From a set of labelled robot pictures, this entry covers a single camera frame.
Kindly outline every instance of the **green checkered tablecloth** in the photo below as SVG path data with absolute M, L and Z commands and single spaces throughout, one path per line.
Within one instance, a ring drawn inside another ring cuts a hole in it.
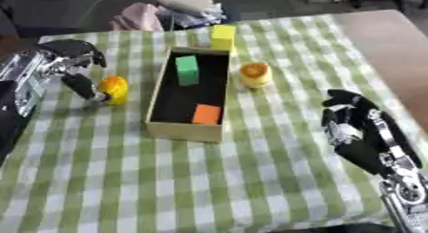
M 108 67 L 83 72 L 95 81 L 123 76 L 129 101 L 88 107 L 52 84 L 2 167 L 0 231 L 265 232 L 386 219 L 379 178 L 327 143 L 320 127 L 326 90 L 366 95 L 397 118 L 419 151 L 427 142 L 329 15 L 237 25 L 223 142 L 147 136 L 142 121 L 166 49 L 206 46 L 210 31 L 44 37 L 96 44 Z M 263 90 L 244 88 L 237 76 L 251 60 L 272 69 Z

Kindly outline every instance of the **metal robotic hand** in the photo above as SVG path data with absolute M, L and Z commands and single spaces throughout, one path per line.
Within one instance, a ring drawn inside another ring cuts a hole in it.
M 126 100 L 127 84 L 121 77 L 107 77 L 96 88 L 91 79 L 77 72 L 91 63 L 106 67 L 103 53 L 91 43 L 73 39 L 39 44 L 0 61 L 0 165 L 54 78 L 95 103 Z
M 382 177 L 381 199 L 402 232 L 428 232 L 427 179 L 394 119 L 366 97 L 328 90 L 322 126 L 336 154 Z
M 105 68 L 104 54 L 94 45 L 82 40 L 57 40 L 38 45 L 51 62 L 39 72 L 45 76 L 61 76 L 62 82 L 81 97 L 94 102 L 103 102 L 111 98 L 107 93 L 99 92 L 91 79 L 77 74 L 78 67 L 87 68 L 91 62 Z

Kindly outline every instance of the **cardboard box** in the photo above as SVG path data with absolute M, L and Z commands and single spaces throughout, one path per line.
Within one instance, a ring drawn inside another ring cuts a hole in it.
M 179 84 L 176 57 L 195 55 L 199 84 Z M 154 138 L 221 141 L 228 79 L 229 51 L 207 48 L 171 48 L 160 71 L 145 123 Z M 197 104 L 222 108 L 217 125 L 192 123 Z

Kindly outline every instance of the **white cloth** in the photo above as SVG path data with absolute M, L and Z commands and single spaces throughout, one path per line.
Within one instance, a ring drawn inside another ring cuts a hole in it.
M 212 13 L 222 13 L 221 6 L 212 0 L 156 0 L 173 11 L 180 11 L 195 16 L 206 16 Z

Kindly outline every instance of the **cable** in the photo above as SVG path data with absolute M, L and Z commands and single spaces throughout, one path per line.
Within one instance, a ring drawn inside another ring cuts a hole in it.
M 91 11 L 93 11 L 94 10 L 94 8 L 96 7 L 96 5 L 97 4 L 99 4 L 100 2 L 102 2 L 103 0 L 97 0 L 97 1 L 95 1 L 90 7 L 89 7 L 89 9 L 87 9 L 86 11 L 85 11 L 85 13 L 77 20 L 77 22 L 75 23 L 75 27 L 78 27 L 81 23 L 82 23 L 82 21 L 84 20 L 84 19 L 86 19 L 86 17 L 88 16 L 88 14 L 91 12 Z

